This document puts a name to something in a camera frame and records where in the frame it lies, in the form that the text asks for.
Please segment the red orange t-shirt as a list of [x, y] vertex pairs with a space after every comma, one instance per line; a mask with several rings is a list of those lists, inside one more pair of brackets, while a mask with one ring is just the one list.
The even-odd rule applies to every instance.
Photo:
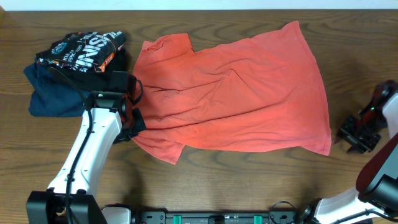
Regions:
[[134, 142], [175, 164], [184, 147], [331, 150], [325, 88], [300, 24], [194, 51], [188, 34], [143, 43], [134, 66], [146, 130]]

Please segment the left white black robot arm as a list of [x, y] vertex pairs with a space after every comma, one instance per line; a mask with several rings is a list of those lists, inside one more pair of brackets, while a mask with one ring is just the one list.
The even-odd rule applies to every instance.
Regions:
[[131, 208], [96, 202], [98, 184], [111, 146], [146, 129], [141, 100], [133, 91], [92, 91], [73, 147], [47, 190], [33, 191], [26, 203], [29, 223], [136, 223]]

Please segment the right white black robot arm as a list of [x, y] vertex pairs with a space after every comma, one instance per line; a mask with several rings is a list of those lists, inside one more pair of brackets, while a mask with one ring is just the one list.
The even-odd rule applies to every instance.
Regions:
[[387, 129], [389, 141], [363, 167], [356, 185], [332, 198], [307, 207], [301, 223], [371, 223], [373, 218], [397, 222], [397, 82], [378, 84], [371, 101], [357, 116], [348, 116], [337, 137], [350, 152], [374, 150]]

